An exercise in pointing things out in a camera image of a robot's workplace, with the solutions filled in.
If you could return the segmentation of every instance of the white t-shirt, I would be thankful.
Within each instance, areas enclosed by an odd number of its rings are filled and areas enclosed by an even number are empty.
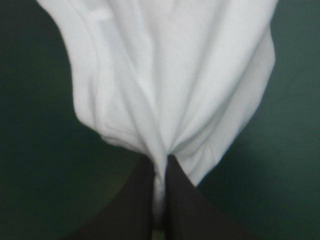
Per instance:
[[[160,216],[167,155],[197,185],[257,109],[277,0],[37,1],[64,39],[77,117],[152,159]]]

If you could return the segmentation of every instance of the dark green background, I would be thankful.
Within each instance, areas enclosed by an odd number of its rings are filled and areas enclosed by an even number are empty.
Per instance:
[[[260,108],[199,189],[266,240],[319,240],[320,1],[280,0],[272,35]],[[33,0],[0,3],[0,112],[1,240],[72,231],[139,157],[77,121],[62,39]]]

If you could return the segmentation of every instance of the green wall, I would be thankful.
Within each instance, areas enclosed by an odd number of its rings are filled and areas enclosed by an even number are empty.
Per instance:
[[[320,1],[280,0],[276,65],[248,126],[199,189],[266,240],[320,239]],[[59,32],[34,0],[0,4],[0,239],[57,240],[117,192],[138,155],[74,114]]]

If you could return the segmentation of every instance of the white fabric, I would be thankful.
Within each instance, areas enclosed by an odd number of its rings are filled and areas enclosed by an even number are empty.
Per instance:
[[[277,0],[37,0],[57,23],[79,120],[193,184],[218,163],[262,98],[275,61]]]

